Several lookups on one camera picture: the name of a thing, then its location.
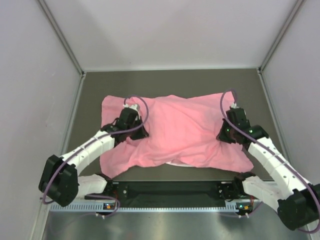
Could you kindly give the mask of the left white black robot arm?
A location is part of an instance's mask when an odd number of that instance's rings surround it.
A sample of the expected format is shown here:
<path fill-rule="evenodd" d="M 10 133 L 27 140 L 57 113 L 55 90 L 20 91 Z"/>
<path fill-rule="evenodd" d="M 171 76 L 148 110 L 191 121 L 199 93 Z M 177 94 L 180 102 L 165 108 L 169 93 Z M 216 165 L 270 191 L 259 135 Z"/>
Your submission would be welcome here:
<path fill-rule="evenodd" d="M 61 207 L 71 204 L 76 198 L 100 195 L 109 198 L 114 187 L 103 174 L 81 176 L 81 172 L 102 154 L 116 148 L 127 138 L 140 140 L 148 137 L 137 104 L 125 104 L 112 123 L 106 124 L 74 150 L 61 156 L 50 156 L 44 166 L 38 189 L 43 194 L 43 204 L 57 203 Z"/>

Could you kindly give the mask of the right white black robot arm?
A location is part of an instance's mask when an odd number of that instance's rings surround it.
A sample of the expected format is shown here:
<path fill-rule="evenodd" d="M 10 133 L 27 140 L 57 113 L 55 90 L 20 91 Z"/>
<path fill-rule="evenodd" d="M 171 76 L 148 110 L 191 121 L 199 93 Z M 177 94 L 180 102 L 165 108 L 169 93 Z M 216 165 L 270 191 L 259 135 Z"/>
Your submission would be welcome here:
<path fill-rule="evenodd" d="M 267 132 L 250 124 L 243 108 L 232 104 L 222 112 L 217 140 L 239 144 L 267 171 L 276 186 L 251 172 L 236 177 L 233 192 L 239 198 L 253 196 L 272 208 L 290 230 L 298 230 L 320 219 L 320 186 L 299 174 L 275 147 Z"/>

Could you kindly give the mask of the pink pillowcase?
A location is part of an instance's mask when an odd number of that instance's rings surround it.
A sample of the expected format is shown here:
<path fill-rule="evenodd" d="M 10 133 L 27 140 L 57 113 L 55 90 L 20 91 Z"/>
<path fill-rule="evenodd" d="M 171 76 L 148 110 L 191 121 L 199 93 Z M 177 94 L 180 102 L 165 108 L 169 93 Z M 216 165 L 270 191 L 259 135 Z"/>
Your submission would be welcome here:
<path fill-rule="evenodd" d="M 167 162 L 233 172 L 251 171 L 253 163 L 240 145 L 216 139 L 223 124 L 222 110 L 228 109 L 233 102 L 231 93 L 191 98 L 106 96 L 101 105 L 102 125 L 117 118 L 124 104 L 138 104 L 149 137 L 127 138 L 101 155 L 102 173 L 114 178 L 134 166 L 157 167 Z"/>

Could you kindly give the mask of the cream white pillow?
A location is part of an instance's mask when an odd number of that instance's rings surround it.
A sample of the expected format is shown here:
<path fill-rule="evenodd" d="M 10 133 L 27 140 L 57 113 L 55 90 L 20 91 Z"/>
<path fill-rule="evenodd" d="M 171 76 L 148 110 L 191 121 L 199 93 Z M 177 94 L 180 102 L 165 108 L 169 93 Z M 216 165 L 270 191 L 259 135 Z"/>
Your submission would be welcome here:
<path fill-rule="evenodd" d="M 185 164 L 185 163 L 180 163 L 180 162 L 176 163 L 176 162 L 170 161 L 170 162 L 167 162 L 166 164 L 171 165 L 171 166 L 175 166 L 175 167 L 192 168 L 191 165 Z"/>

